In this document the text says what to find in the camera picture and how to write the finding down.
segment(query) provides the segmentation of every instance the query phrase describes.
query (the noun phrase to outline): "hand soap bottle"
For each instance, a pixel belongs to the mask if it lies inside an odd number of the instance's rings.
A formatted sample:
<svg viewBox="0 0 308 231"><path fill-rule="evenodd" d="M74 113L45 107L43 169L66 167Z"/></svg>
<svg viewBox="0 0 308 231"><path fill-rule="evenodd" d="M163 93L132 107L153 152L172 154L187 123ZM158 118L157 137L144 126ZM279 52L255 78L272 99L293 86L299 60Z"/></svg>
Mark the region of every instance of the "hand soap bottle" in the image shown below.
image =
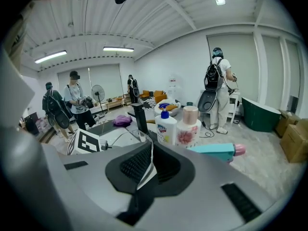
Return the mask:
<svg viewBox="0 0 308 231"><path fill-rule="evenodd" d="M157 140L166 147L172 147L175 144L175 135L177 130L177 120L169 116L169 112L164 110L155 117Z"/></svg>
<svg viewBox="0 0 308 231"><path fill-rule="evenodd" d="M195 106L183 108L183 120L177 125L176 146L190 148L197 145L201 129L199 110Z"/></svg>

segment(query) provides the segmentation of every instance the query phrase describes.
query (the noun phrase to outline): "standing fan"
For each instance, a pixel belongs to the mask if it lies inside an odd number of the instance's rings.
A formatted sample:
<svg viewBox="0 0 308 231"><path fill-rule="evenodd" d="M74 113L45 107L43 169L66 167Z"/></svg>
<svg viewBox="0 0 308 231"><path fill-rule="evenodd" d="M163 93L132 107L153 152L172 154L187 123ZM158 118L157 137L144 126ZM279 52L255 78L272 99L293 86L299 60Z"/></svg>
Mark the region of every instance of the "standing fan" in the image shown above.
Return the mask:
<svg viewBox="0 0 308 231"><path fill-rule="evenodd" d="M96 101L100 102L100 107L101 107L102 113L104 115L104 111L103 111L103 108L102 108L102 105L101 105L101 101L103 101L104 98L105 98L104 89L100 85L95 85L94 87L92 87L92 96Z"/></svg>

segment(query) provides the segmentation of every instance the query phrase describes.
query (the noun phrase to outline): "cardboard box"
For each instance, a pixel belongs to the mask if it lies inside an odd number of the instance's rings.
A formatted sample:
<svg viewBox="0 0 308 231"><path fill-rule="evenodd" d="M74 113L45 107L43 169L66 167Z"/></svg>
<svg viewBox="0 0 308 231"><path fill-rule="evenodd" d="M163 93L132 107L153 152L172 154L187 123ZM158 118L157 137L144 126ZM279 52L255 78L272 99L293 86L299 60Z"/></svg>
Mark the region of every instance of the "cardboard box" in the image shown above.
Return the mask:
<svg viewBox="0 0 308 231"><path fill-rule="evenodd" d="M290 163L301 163L308 159L308 136L301 128L288 125L280 145Z"/></svg>
<svg viewBox="0 0 308 231"><path fill-rule="evenodd" d="M299 120L296 126L298 127L298 129L306 133L308 137L308 118Z"/></svg>
<svg viewBox="0 0 308 231"><path fill-rule="evenodd" d="M287 115L288 111L280 110L280 112L281 112L281 118L275 130L278 133L278 135L282 137L288 125L295 125L300 120L300 118L293 113L292 113L292 116L288 116Z"/></svg>

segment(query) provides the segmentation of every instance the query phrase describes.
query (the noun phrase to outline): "black post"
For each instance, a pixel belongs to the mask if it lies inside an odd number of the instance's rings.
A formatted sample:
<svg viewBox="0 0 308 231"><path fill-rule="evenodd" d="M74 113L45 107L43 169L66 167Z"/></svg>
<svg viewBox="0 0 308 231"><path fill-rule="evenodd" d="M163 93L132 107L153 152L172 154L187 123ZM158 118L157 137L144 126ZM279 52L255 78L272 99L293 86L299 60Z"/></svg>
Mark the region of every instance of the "black post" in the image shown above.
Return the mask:
<svg viewBox="0 0 308 231"><path fill-rule="evenodd" d="M146 125L143 104L142 103L132 103L131 106L133 106L134 108L138 129L142 131L143 133L147 134L148 126Z"/></svg>

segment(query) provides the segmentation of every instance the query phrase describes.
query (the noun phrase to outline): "white pants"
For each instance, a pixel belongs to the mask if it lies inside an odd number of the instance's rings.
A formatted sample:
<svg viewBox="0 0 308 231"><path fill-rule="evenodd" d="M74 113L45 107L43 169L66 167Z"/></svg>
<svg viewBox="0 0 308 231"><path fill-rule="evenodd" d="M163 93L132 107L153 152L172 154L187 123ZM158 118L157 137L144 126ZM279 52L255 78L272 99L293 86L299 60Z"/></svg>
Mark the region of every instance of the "white pants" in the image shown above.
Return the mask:
<svg viewBox="0 0 308 231"><path fill-rule="evenodd" d="M211 125L217 124L223 127L227 122L229 113L229 93L227 87L220 88L217 91L216 101L210 110Z"/></svg>

